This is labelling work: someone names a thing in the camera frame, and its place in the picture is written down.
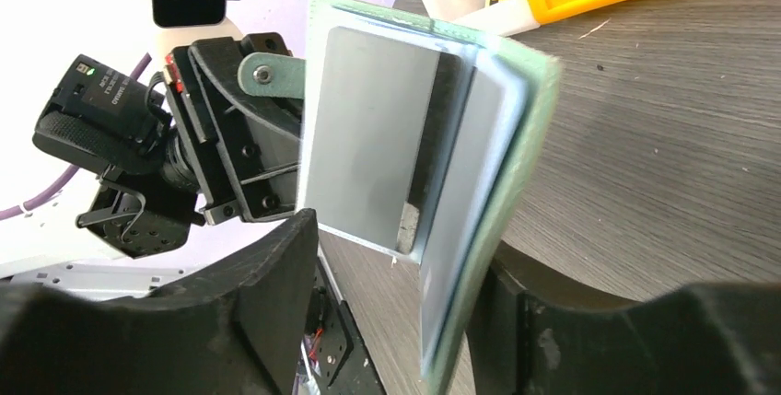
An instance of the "white backdrop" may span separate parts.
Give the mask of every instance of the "white backdrop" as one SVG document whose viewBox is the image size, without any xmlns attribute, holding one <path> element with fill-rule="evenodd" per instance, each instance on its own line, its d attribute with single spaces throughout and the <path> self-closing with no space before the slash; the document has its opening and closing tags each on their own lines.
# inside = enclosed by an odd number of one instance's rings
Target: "white backdrop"
<svg viewBox="0 0 781 395">
<path fill-rule="evenodd" d="M 150 0 L 0 1 L 0 50 L 5 59 L 0 72 L 0 208 L 5 209 L 40 192 L 66 167 L 35 149 L 30 140 L 35 120 L 64 69 L 83 53 L 128 74 L 150 49 L 156 28 Z M 279 31 L 301 56 L 306 7 L 307 0 L 243 0 L 230 3 L 228 15 L 244 32 Z M 141 80 L 148 81 L 152 71 Z M 0 222 L 0 276 L 74 259 L 117 257 L 86 230 L 74 227 L 76 214 L 88 209 L 96 187 L 93 176 L 82 171 L 61 197 L 32 217 Z M 187 250 L 167 255 L 183 257 L 174 261 L 206 264 L 261 237 L 270 227 L 234 220 L 220 227 L 194 228 Z M 148 261 L 167 262 L 167 255 Z"/>
</svg>

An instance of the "metal bracket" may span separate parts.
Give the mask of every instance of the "metal bracket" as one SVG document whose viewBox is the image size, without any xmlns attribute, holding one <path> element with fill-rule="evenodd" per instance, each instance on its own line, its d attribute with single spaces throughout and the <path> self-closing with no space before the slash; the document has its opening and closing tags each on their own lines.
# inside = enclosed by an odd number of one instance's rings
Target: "metal bracket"
<svg viewBox="0 0 781 395">
<path fill-rule="evenodd" d="M 261 98 L 304 98 L 304 59 L 254 52 L 239 65 L 239 87 Z"/>
</svg>

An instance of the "debris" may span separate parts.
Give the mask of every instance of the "debris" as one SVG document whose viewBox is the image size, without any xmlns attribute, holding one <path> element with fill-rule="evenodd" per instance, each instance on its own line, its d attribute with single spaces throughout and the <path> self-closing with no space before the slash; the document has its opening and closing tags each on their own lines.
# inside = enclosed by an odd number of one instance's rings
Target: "debris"
<svg viewBox="0 0 781 395">
<path fill-rule="evenodd" d="M 580 39 L 583 39 L 583 38 L 587 37 L 589 34 L 593 33 L 594 31 L 596 31 L 596 30 L 598 30 L 598 29 L 601 29 L 602 27 L 604 27 L 604 26 L 605 26 L 605 25 L 606 25 L 608 22 L 610 22 L 610 19 L 609 19 L 609 18 L 608 18 L 608 20 L 606 20 L 606 21 L 602 22 L 602 23 L 601 23 L 601 24 L 599 24 L 598 26 L 596 26 L 596 27 L 594 27 L 593 29 L 591 29 L 591 31 L 589 31 L 588 33 L 584 34 L 583 36 L 580 36 L 578 39 L 580 40 Z"/>
</svg>

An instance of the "wooden table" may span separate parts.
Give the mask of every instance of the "wooden table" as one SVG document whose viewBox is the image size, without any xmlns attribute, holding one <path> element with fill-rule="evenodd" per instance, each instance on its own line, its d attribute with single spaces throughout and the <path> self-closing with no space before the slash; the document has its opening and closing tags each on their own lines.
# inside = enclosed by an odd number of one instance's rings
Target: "wooden table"
<svg viewBox="0 0 781 395">
<path fill-rule="evenodd" d="M 781 0 L 635 0 L 517 39 L 566 69 L 506 241 L 631 298 L 781 281 Z M 388 393 L 422 393 L 417 268 L 322 243 Z M 455 394 L 474 392 L 466 355 Z"/>
</svg>

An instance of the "purple cable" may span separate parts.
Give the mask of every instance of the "purple cable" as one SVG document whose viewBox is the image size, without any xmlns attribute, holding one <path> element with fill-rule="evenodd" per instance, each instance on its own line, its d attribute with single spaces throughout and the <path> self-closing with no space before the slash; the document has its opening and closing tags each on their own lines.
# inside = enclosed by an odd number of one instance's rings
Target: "purple cable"
<svg viewBox="0 0 781 395">
<path fill-rule="evenodd" d="M 152 56 L 147 53 L 144 55 L 144 57 L 141 58 L 141 62 L 135 66 L 133 71 L 130 72 L 130 78 L 133 80 L 138 80 L 144 70 L 146 70 L 146 68 L 149 66 L 150 62 L 152 62 Z M 40 194 L 24 202 L 23 205 L 25 209 L 32 211 L 42 204 L 49 202 L 52 197 L 67 184 L 67 182 L 71 181 L 77 172 L 78 167 L 76 165 L 71 165 L 68 167 L 65 172 L 49 186 L 49 188 L 46 188 Z M 8 209 L 0 211 L 0 221 L 7 220 L 22 214 L 24 214 L 24 211 L 19 205 L 12 206 Z"/>
</svg>

